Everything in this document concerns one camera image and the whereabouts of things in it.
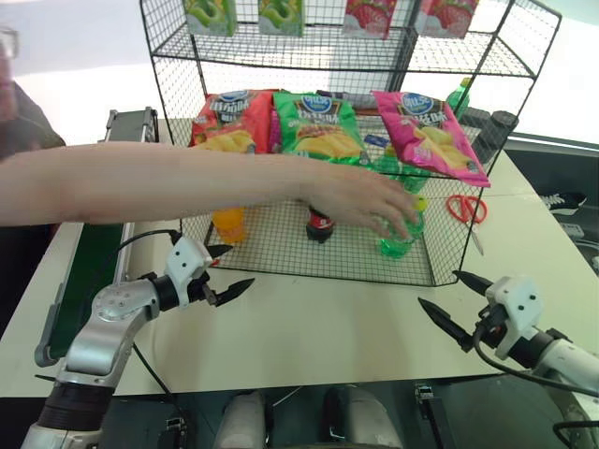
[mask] table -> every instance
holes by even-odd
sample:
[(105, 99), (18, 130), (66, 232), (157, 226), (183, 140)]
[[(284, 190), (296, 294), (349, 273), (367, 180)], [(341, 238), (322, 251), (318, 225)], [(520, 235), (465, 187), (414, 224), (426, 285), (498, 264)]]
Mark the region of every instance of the table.
[[(480, 227), (481, 256), (468, 245), (464, 269), (496, 280), (528, 274), (546, 302), (540, 326), (556, 327), (599, 352), (599, 282), (532, 187), (502, 154), (484, 198), (489, 218)], [(51, 383), (34, 374), (33, 351), (48, 306), (64, 278), (80, 224), (63, 224), (0, 341), (0, 397), (43, 397)], [(177, 227), (137, 224), (136, 232)], [(157, 236), (136, 243), (133, 275), (161, 272), (170, 249)], [(211, 270), (214, 289), (248, 277)], [(206, 303), (169, 311), (137, 337), (141, 351), (175, 392), (299, 384), (428, 379), (493, 373), (474, 352), (465, 354), (420, 309), (418, 296), (448, 310), (468, 330), (485, 300), (461, 284), (424, 288), (255, 273), (241, 298), (214, 309)], [(132, 356), (118, 395), (160, 393)]]

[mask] hand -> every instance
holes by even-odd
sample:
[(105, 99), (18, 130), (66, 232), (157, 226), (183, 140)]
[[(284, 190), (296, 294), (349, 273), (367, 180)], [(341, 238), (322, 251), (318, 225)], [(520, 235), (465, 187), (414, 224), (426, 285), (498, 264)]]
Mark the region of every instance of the hand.
[(384, 218), (402, 237), (410, 237), (404, 219), (416, 222), (416, 197), (399, 182), (365, 168), (313, 162), (303, 198), (313, 208), (335, 221), (369, 227), (388, 238), (389, 231), (380, 220)]

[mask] green plastic bottle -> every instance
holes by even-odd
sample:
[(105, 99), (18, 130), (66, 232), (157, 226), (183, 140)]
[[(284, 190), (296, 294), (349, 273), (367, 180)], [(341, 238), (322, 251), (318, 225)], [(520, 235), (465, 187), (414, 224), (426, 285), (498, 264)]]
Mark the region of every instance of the green plastic bottle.
[[(393, 147), (390, 144), (387, 145), (385, 153), (374, 160), (373, 169), (377, 173), (385, 173), (386, 175), (399, 175), (402, 173), (400, 161), (398, 161), (395, 150), (393, 150)], [(392, 180), (397, 180), (398, 176), (390, 176), (390, 178)]]
[(408, 232), (410, 233), (409, 239), (404, 239), (401, 237), (395, 228), (387, 223), (387, 229), (391, 234), (389, 239), (381, 239), (381, 253), (383, 255), (387, 255), (389, 257), (394, 257), (399, 259), (403, 257), (410, 248), (412, 248), (412, 244), (422, 236), (424, 232), (424, 210), (427, 208), (427, 200), (421, 196), (416, 204), (417, 214), (417, 222), (412, 223), (406, 220), (405, 225), (408, 228)]
[(402, 165), (402, 174), (400, 181), (403, 183), (403, 188), (410, 194), (417, 194), (422, 190), (424, 184), (429, 180), (431, 173), (428, 170), (420, 167), (413, 167), (409, 164)]
[[(458, 120), (461, 118), (466, 108), (468, 108), (468, 103), (470, 103), (470, 96), (466, 93), (466, 88), (468, 87), (468, 84), (470, 84), (470, 79), (464, 78), (460, 83), (460, 87), (453, 91), (451, 94), (449, 94), (446, 100), (447, 104), (449, 105), (451, 110), (453, 110), (453, 113), (456, 115), (456, 118)], [(461, 105), (458, 108), (458, 103), (464, 95), (464, 101), (461, 102)]]

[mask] potato chip bag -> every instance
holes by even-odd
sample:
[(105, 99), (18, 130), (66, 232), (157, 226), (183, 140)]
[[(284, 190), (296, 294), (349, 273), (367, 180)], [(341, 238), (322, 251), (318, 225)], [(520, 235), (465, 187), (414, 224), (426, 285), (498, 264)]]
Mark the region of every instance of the potato chip bag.
[(283, 152), (358, 165), (364, 150), (346, 101), (317, 94), (275, 93)]
[(281, 122), (276, 109), (270, 113), (269, 152), (281, 152)]
[(268, 152), (272, 91), (210, 94), (194, 119), (190, 146), (221, 152)]
[(406, 92), (373, 92), (397, 156), (406, 164), (490, 187), (451, 107)]

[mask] label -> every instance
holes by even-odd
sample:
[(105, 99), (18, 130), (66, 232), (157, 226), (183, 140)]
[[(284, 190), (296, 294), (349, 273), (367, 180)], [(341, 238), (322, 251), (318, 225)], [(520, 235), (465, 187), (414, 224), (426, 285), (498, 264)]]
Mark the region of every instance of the label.
[(421, 125), (440, 127), (440, 124), (447, 120), (443, 104), (443, 101), (425, 95), (404, 94), (398, 111), (401, 115), (414, 117)]
[(366, 143), (370, 143), (371, 145), (375, 145), (377, 147), (386, 148), (389, 144), (388, 138), (381, 138), (380, 136), (374, 136), (372, 134), (367, 135), (364, 138)]
[(303, 96), (296, 101), (298, 116), (312, 123), (337, 124), (339, 123), (339, 108), (341, 101), (328, 96)]
[(214, 111), (219, 125), (228, 124), (240, 118), (250, 107), (250, 100), (248, 91), (220, 94), (212, 100), (210, 110)]
[(328, 96), (304, 96), (301, 98), (301, 103), (307, 110), (323, 114), (330, 110), (333, 102)]
[(310, 212), (310, 222), (308, 225), (314, 227), (318, 230), (331, 229), (335, 222), (333, 222), (329, 217), (323, 217), (322, 215), (318, 215), (316, 213)]
[(409, 115), (420, 115), (431, 110), (432, 98), (421, 94), (403, 94), (402, 105)]

